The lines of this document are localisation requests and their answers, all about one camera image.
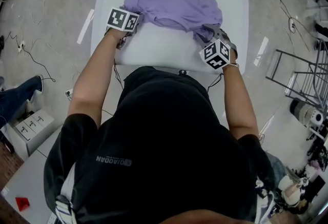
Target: concrete floor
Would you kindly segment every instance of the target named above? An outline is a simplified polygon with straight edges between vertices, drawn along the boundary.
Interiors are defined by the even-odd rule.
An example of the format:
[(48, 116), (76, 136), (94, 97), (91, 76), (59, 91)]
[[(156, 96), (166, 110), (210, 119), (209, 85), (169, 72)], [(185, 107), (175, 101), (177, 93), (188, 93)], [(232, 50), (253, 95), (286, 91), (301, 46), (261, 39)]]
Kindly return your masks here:
[[(45, 80), (45, 92), (37, 96), (36, 105), (44, 108), (51, 114), (58, 124), (62, 123), (67, 115), (69, 101), (64, 91), (71, 89), (90, 57), (91, 25), (83, 38), (77, 44), (77, 38), (90, 9), (94, 9), (96, 0), (8, 0), (0, 15), (1, 34), (7, 37), (9, 31), (17, 35), (18, 41), (26, 42), (26, 49), (31, 50), (32, 42), (38, 40), (32, 50), (34, 59), (45, 65), (56, 82)], [(298, 18), (304, 25), (313, 31), (313, 17), (315, 10), (306, 10), (308, 0), (283, 0), (289, 13)], [(257, 116), (258, 127), (263, 126), (271, 119), (265, 132), (263, 148), (278, 156), (287, 166), (300, 169), (306, 164), (306, 151), (311, 143), (305, 141), (309, 132), (290, 113), (290, 99), (284, 96), (284, 89), (265, 79), (268, 67), (274, 59), (274, 50), (283, 51), (312, 59), (315, 56), (313, 39), (300, 26), (296, 25), (307, 43), (310, 51), (305, 47), (299, 34), (287, 34), (288, 17), (281, 9), (279, 0), (249, 0), (250, 26), (249, 44), (246, 70), (243, 75), (245, 84)], [(263, 54), (259, 49), (263, 39), (268, 44)], [(47, 74), (42, 66), (35, 64), (30, 56), (19, 53), (14, 40), (8, 39), (1, 55), (2, 64), (0, 74), (5, 77), (7, 87), (18, 85), (26, 79)], [(119, 66), (118, 71), (125, 78), (136, 67)], [(277, 72), (277, 79), (287, 83), (292, 71), (296, 68), (292, 59), (284, 59)], [(207, 87), (216, 76), (191, 73), (202, 85)], [(223, 81), (210, 90), (210, 99), (223, 125), (227, 125), (223, 103)], [(121, 88), (112, 78), (104, 109), (115, 112)], [(110, 116), (104, 113), (103, 120)]]

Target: metal stand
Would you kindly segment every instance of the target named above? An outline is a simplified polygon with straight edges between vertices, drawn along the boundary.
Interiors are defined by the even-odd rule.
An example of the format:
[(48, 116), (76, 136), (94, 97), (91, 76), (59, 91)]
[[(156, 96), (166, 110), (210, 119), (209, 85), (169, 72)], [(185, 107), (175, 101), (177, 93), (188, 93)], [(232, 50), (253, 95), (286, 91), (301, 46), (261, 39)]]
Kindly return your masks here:
[[(266, 76), (266, 78), (285, 87), (287, 97), (295, 99), (295, 97), (291, 96), (291, 93), (293, 92), (297, 94), (300, 96), (301, 101), (315, 107), (317, 110), (322, 112), (323, 117), (326, 117), (328, 101), (328, 50), (324, 41), (320, 40), (315, 63), (278, 49), (276, 52), (279, 53), (277, 64), (273, 70), (273, 74), (271, 76)], [(307, 63), (307, 71), (294, 71), (288, 85), (284, 85), (274, 79), (283, 55), (288, 55)], [(297, 91), (294, 89), (294, 84), (299, 74), (305, 74), (305, 79), (301, 89)]]

